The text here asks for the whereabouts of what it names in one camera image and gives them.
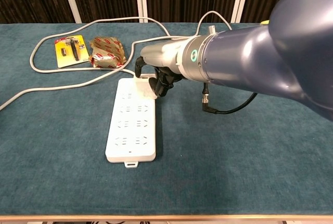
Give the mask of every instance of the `green felt surface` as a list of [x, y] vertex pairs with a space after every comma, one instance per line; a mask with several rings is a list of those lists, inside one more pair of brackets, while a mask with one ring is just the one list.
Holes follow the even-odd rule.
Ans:
[[[165, 26], [184, 35], [196, 28]], [[23, 89], [105, 73], [40, 74], [30, 68], [39, 39], [77, 27], [1, 25], [0, 104]], [[100, 23], [81, 33], [86, 42], [116, 36], [127, 54], [132, 41], [163, 35], [153, 23]], [[56, 67], [53, 40], [41, 46], [35, 64]], [[107, 162], [122, 77], [130, 75], [118, 73], [80, 89], [29, 93], [0, 111], [0, 215], [333, 214], [333, 124], [287, 99], [259, 95], [235, 114], [212, 115], [201, 111], [200, 83], [178, 82], [156, 101], [156, 160], [136, 169]], [[211, 105], [220, 109], [238, 106], [250, 94], [222, 86], [210, 91]]]

